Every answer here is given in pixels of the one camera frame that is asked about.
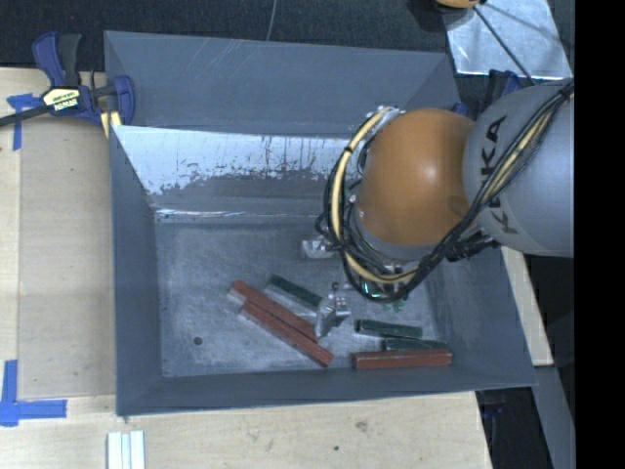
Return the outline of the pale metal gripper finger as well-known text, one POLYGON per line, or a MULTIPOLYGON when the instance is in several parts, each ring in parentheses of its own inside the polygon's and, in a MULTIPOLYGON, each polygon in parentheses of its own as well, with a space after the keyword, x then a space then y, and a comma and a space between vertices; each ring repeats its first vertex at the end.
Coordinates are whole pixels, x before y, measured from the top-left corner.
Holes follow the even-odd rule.
POLYGON ((331 245, 321 236, 303 239, 301 253, 305 259, 309 260, 329 260, 336 256, 331 245))
POLYGON ((348 301, 341 295, 322 298, 317 305, 314 334, 317 338, 326 336, 351 315, 348 301))

